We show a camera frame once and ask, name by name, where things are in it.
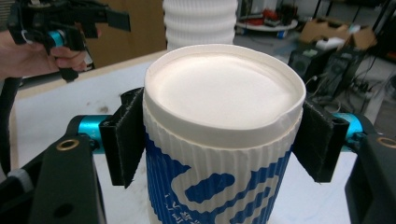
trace white ribbed cup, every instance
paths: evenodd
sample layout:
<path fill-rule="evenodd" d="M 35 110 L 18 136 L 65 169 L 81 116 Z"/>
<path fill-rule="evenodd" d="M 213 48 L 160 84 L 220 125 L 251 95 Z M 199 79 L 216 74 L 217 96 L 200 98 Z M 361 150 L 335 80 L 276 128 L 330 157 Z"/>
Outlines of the white ribbed cup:
<path fill-rule="evenodd" d="M 143 102 L 151 223 L 268 220 L 304 97 L 295 72 L 251 49 L 194 46 L 153 63 Z"/>
<path fill-rule="evenodd" d="M 232 44 L 235 0 L 164 0 L 167 49 L 200 44 Z"/>

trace blue printed pattern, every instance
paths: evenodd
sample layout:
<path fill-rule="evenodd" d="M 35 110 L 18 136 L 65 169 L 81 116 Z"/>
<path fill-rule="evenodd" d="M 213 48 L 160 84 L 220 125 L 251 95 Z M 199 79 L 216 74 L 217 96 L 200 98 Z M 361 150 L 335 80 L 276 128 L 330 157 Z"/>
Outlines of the blue printed pattern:
<path fill-rule="evenodd" d="M 268 205 L 251 222 L 252 224 L 266 223 L 274 207 L 275 198 L 291 153 L 291 150 L 288 150 L 284 157 L 279 158 L 277 162 L 271 163 L 269 167 L 262 167 L 255 172 L 252 171 L 247 188 L 238 192 L 232 200 L 226 202 L 223 206 L 211 212 L 200 213 L 191 211 L 187 205 L 180 203 L 171 188 L 171 181 L 178 175 L 188 171 L 191 167 L 172 160 L 168 155 L 163 154 L 160 148 L 155 147 L 148 134 L 146 135 L 146 149 L 149 200 L 158 219 L 164 224 L 214 224 L 219 214 L 223 213 L 227 208 L 233 207 L 238 200 L 245 198 L 259 184 L 265 183 L 270 178 L 277 177 L 278 182 L 275 193 L 270 193 L 271 189 L 265 188 L 263 192 L 255 196 L 254 202 L 247 204 L 243 211 L 236 213 L 231 220 L 224 220 L 224 223 L 244 223 L 246 218 L 253 214 L 254 209 L 258 206 L 257 204 L 260 204 L 262 200 L 270 195 L 271 198 L 268 200 Z M 222 192 L 233 183 L 234 177 L 232 175 L 213 174 L 208 179 L 202 180 L 198 185 L 191 186 L 185 190 L 185 194 L 189 201 L 201 203 Z"/>

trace wooden cabinet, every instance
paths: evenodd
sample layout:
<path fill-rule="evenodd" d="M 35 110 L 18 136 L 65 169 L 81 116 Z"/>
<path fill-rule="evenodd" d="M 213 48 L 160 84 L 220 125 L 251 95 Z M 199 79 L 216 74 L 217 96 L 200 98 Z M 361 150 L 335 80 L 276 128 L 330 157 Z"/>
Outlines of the wooden cabinet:
<path fill-rule="evenodd" d="M 114 10 L 126 11 L 131 20 L 131 33 L 97 24 L 102 31 L 98 39 L 87 39 L 96 68 L 123 62 L 166 49 L 163 23 L 163 1 L 99 0 Z"/>

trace human hand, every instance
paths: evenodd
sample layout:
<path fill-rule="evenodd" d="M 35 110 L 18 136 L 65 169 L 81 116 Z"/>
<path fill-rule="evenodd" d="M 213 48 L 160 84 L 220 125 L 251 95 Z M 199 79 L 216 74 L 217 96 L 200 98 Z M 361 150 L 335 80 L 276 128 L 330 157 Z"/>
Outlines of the human hand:
<path fill-rule="evenodd" d="M 38 43 L 16 45 L 9 31 L 0 32 L 0 80 L 7 77 L 31 77 L 58 72 L 59 68 L 83 71 L 85 51 L 53 48 L 50 55 Z"/>

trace open cardboard box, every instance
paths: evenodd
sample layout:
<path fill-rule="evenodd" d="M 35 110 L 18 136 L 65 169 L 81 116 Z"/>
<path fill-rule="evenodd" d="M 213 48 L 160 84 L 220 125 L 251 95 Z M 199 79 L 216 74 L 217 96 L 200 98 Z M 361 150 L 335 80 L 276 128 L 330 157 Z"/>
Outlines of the open cardboard box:
<path fill-rule="evenodd" d="M 368 49 L 376 44 L 375 34 L 370 26 L 361 26 L 359 31 L 351 33 L 350 23 L 329 18 L 309 21 L 300 35 L 300 41 L 306 44 L 320 39 L 339 37 L 345 39 L 346 45 L 358 49 Z"/>

